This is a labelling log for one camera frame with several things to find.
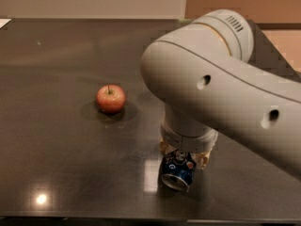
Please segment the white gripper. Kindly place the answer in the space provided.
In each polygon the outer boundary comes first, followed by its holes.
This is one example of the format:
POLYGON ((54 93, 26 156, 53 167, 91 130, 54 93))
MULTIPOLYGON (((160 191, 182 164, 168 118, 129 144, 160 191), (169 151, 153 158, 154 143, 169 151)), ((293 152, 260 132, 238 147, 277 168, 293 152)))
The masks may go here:
POLYGON ((161 155, 167 155, 175 149, 192 153, 192 159, 196 162, 198 170, 204 170, 208 165, 212 148, 218 138, 218 132, 213 128, 170 105, 165 105, 161 135, 159 143, 161 155))

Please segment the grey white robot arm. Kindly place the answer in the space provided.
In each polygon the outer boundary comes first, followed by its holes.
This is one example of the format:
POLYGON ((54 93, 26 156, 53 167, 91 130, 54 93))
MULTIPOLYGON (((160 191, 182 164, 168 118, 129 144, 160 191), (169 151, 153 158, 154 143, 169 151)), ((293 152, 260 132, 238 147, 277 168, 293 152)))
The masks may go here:
POLYGON ((240 14, 219 9, 153 42, 141 59, 148 89, 165 105, 164 143, 207 153, 218 134, 301 174, 301 83, 250 64, 254 37, 240 14))

